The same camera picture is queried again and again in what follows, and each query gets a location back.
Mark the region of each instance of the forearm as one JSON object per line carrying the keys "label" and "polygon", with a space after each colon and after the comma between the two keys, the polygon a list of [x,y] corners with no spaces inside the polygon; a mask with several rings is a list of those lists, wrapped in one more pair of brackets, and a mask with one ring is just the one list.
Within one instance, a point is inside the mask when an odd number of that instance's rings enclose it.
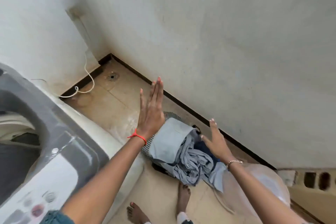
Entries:
{"label": "forearm", "polygon": [[278,199],[238,162],[229,167],[250,204],[263,223],[267,224],[303,224],[301,217]]}
{"label": "forearm", "polygon": [[106,166],[65,203],[62,212],[75,224],[100,224],[142,146],[141,138],[129,139]]}

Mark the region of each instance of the drain cover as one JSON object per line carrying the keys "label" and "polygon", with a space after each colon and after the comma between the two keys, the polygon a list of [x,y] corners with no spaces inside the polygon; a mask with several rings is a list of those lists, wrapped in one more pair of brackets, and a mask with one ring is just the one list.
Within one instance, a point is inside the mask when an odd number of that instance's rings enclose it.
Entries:
{"label": "drain cover", "polygon": [[119,74],[116,73],[116,72],[111,72],[107,76],[107,80],[109,80],[109,81],[116,81],[118,78],[119,78]]}

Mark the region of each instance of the dark blue cloth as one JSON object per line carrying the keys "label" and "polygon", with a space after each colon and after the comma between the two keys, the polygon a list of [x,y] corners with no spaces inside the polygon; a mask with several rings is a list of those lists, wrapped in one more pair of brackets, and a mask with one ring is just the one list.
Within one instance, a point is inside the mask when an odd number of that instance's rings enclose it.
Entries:
{"label": "dark blue cloth", "polygon": [[48,211],[40,224],[74,224],[74,222],[61,211]]}
{"label": "dark blue cloth", "polygon": [[220,160],[218,158],[216,158],[211,151],[209,150],[209,148],[206,146],[204,141],[198,141],[194,144],[194,149],[196,150],[200,150],[203,151],[205,154],[208,154],[210,156],[210,158],[212,158],[213,161],[213,168],[212,170],[215,169],[217,162],[220,162]]}

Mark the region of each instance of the metal bracelet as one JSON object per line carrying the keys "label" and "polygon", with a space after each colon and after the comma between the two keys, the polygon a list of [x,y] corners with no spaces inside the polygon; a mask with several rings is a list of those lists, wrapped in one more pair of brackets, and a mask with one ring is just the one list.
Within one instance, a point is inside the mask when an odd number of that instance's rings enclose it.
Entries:
{"label": "metal bracelet", "polygon": [[233,162],[239,162],[239,163],[243,163],[241,160],[232,160],[230,161],[227,165],[226,165],[226,168],[229,169],[229,166],[233,163]]}

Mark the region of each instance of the foot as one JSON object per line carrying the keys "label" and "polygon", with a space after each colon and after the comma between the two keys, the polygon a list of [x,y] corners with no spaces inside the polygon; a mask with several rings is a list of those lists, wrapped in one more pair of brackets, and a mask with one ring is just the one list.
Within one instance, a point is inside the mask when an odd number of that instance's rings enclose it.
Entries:
{"label": "foot", "polygon": [[176,205],[176,217],[180,212],[186,212],[187,205],[190,199],[191,191],[187,185],[183,185],[183,183],[179,183],[178,185],[178,197],[177,197],[177,205]]}
{"label": "foot", "polygon": [[146,222],[150,222],[146,214],[144,214],[140,207],[133,202],[127,207],[127,216],[128,220],[134,224],[145,224]]}

